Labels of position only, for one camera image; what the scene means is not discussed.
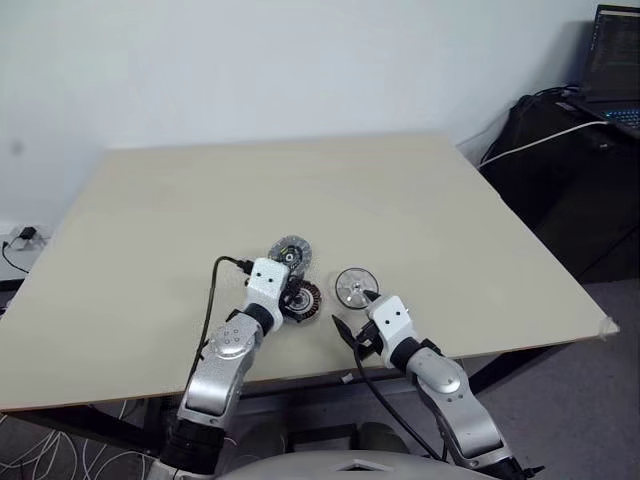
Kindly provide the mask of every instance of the table top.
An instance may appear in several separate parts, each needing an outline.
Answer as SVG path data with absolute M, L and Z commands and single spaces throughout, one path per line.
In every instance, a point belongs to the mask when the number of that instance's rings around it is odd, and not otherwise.
M 110 152 L 0 322 L 0 410 L 179 392 L 220 255 L 313 249 L 316 320 L 269 334 L 247 380 L 353 368 L 330 314 L 360 266 L 452 357 L 606 335 L 617 326 L 437 134 Z M 211 329 L 242 304 L 223 265 Z M 378 365 L 371 358 L 369 365 Z

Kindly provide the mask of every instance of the white wall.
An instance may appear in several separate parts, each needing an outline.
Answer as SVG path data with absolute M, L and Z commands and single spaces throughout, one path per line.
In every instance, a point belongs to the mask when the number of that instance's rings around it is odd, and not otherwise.
M 596 4 L 4 0 L 0 227 L 55 225 L 108 147 L 425 128 L 460 142 L 570 79 Z

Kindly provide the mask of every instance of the laptop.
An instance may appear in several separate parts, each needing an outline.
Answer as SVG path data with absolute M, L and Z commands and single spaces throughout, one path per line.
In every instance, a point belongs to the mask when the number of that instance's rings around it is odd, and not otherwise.
M 640 138 L 640 8 L 598 5 L 587 64 L 567 102 Z

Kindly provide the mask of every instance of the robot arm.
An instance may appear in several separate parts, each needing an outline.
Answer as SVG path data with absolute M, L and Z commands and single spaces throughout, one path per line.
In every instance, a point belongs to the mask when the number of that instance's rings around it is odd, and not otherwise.
M 279 301 L 289 277 L 286 265 L 255 261 L 242 311 L 209 338 L 182 397 L 171 437 L 150 480 L 213 479 L 225 430 L 235 412 L 244 376 L 269 331 L 283 322 Z
M 348 327 L 334 317 L 341 336 L 352 346 L 362 346 L 365 354 L 376 351 L 387 368 L 398 368 L 410 378 L 434 413 L 456 465 L 505 480 L 533 476 L 535 470 L 523 471 L 513 457 L 489 412 L 471 392 L 464 370 L 432 342 L 416 340 L 400 298 L 367 295 L 372 300 L 369 322 L 353 339 Z

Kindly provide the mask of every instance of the laptop screen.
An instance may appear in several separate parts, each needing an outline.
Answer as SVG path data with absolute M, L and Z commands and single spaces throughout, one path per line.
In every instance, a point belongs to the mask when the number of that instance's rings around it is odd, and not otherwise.
M 603 99 L 640 98 L 640 8 L 598 5 L 583 92 Z

